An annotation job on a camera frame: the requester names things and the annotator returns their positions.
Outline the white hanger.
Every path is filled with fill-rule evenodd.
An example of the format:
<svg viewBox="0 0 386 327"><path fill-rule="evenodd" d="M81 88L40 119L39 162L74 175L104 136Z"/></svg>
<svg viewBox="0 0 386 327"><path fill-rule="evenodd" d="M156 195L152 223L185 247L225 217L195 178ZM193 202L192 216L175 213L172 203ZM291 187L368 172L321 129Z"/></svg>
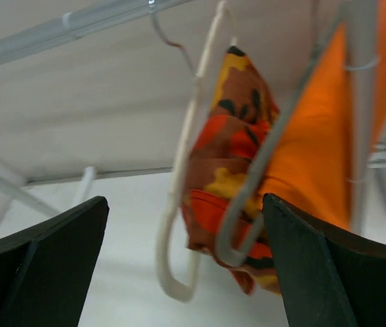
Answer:
<svg viewBox="0 0 386 327"><path fill-rule="evenodd" d="M216 12L211 22L204 48L197 68L192 66L190 57L186 48L176 42L170 41L161 29L157 17L157 2L149 1L150 17L153 27L158 36L169 46L178 48L185 58L193 76L193 91L187 107L187 113L184 118L180 139L176 154L174 156L172 168L172 181L167 194L167 204L161 216L159 231L155 245L155 269L159 285L170 298L178 302L189 302L193 298L197 287L199 273L200 254L196 251L190 251L188 256L188 283L184 284L175 279L170 267L170 241L172 228L177 217L178 207L182 200L182 190L184 176L187 169L187 160L189 156L190 143L193 140L193 128L196 123L197 113L202 102L205 89L205 79L210 67L211 56L215 49L215 42L223 20L229 21L232 30L231 44L238 42L238 32L234 16L227 1L219 1L216 5Z"/></svg>

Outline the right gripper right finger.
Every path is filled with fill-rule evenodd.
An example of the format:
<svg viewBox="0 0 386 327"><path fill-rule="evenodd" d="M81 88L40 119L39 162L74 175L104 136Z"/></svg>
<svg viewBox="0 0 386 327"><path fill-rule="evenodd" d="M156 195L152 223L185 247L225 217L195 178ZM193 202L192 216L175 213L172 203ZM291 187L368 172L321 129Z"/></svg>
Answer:
<svg viewBox="0 0 386 327"><path fill-rule="evenodd" d="M290 326L386 326L386 245L263 197Z"/></svg>

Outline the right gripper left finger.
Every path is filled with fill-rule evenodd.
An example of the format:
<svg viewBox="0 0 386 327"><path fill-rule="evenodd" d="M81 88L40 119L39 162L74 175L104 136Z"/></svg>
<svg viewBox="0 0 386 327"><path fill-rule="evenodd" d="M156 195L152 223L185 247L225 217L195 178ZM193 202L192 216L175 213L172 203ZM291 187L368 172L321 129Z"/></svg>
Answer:
<svg viewBox="0 0 386 327"><path fill-rule="evenodd" d="M108 220L105 197L0 238L0 326L77 326Z"/></svg>

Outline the orange camouflage trousers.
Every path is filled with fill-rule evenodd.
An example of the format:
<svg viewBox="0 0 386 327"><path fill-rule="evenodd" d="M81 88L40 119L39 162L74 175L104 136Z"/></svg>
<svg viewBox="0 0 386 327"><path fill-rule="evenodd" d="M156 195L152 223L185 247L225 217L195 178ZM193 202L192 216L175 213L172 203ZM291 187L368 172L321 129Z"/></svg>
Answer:
<svg viewBox="0 0 386 327"><path fill-rule="evenodd" d="M261 143L279 116L265 80L245 52L227 49L208 115L187 164L180 205L190 250L211 255L234 276L245 294L255 285L280 295L264 229L241 267L230 267L215 254L216 236L225 211L239 192ZM259 187L238 215L232 246L241 244L261 211Z"/></svg>

